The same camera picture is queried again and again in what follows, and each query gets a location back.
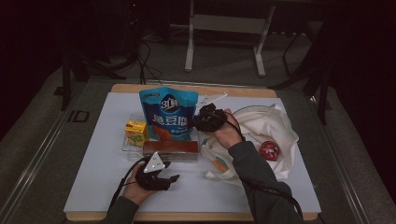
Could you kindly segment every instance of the dark background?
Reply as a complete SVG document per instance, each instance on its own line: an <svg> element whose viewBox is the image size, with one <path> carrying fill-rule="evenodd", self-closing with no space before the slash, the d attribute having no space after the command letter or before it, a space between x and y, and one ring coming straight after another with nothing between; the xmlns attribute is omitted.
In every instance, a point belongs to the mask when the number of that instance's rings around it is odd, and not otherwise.
<svg viewBox="0 0 396 224"><path fill-rule="evenodd" d="M63 56L56 34L66 34L74 46L102 61L106 61L108 55L135 50L134 43L127 41L120 46L120 41L117 41L119 35L128 32L125 30L128 15L125 2L110 2L1 1L0 139L19 118L46 78L61 66ZM223 13L261 15L258 7L253 11L248 7L256 1L248 1L244 5L239 2L232 1L232 6L225 7ZM290 34L298 27L297 21L300 20L296 18L326 18L327 14L296 6L279 7L271 29ZM188 23L188 1L148 0L142 8L144 22L164 37L168 35L169 23ZM207 5L202 4L200 9L207 10ZM390 1L360 1L348 10L345 22L340 21L340 29L333 34L344 36L346 44L337 56L339 63L332 73L331 85L336 88L377 171L396 201L396 180L392 177L396 170L393 141L396 124L393 115L396 86L394 9L396 3ZM119 26L103 23L106 17L113 18ZM64 29L57 33L59 27Z"/></svg>

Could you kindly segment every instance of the person's arm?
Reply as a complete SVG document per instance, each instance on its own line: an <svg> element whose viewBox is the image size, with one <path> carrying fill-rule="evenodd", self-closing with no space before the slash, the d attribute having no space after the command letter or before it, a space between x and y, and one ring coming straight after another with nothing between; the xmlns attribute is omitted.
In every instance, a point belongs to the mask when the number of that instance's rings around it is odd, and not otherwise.
<svg viewBox="0 0 396 224"><path fill-rule="evenodd" d="M224 111L227 114L227 120L238 127L237 121L231 115L231 110ZM228 149L233 157L235 171L243 183L248 181L291 196L290 187L276 180L274 171L256 150L253 143L244 142L231 125L225 123L219 130L209 134L216 137L219 143ZM294 210L294 205L283 197L255 189L246 183L244 183L244 189L256 223L304 223Z"/></svg>
<svg viewBox="0 0 396 224"><path fill-rule="evenodd" d="M107 216L100 223L117 223L117 224L131 224L134 219L134 214L139 209L139 206L156 190L145 190L137 183L134 176L140 168L140 164L136 165L131 177L126 181L126 187L122 196L120 196L113 206L107 212Z"/></svg>

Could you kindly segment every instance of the white cloth bag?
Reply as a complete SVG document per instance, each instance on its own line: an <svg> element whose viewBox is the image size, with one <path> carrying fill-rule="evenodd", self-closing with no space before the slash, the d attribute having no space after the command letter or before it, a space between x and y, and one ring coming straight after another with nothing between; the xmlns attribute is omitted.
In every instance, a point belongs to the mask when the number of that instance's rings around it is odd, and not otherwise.
<svg viewBox="0 0 396 224"><path fill-rule="evenodd" d="M267 162L273 169L276 179L288 178L289 171L294 165L294 154L299 138L281 107L253 105L235 111L233 116L239 123L241 133L247 141L253 142L256 150L259 150L264 141L275 141L279 145L280 154L277 160ZM201 152L203 157L213 161L218 168L222 165L216 172L208 171L207 178L241 185L233 168L233 158L215 138L209 137L204 141Z"/></svg>

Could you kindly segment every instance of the yellow juice box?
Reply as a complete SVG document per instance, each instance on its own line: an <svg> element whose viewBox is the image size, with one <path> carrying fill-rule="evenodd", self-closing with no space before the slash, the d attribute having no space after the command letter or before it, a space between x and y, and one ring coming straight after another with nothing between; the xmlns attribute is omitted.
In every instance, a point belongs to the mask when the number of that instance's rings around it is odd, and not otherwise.
<svg viewBox="0 0 396 224"><path fill-rule="evenodd" d="M145 141L149 140L149 129L144 121L128 120L125 133L132 146L142 147Z"/></svg>

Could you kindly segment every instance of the blue snack bag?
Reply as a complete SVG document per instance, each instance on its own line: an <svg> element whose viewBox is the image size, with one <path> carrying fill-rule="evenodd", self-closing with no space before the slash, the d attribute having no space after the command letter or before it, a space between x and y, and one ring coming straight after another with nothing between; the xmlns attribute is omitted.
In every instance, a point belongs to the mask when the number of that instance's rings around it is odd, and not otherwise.
<svg viewBox="0 0 396 224"><path fill-rule="evenodd" d="M190 141L198 93L160 87L139 92L140 103L151 138L161 141Z"/></svg>

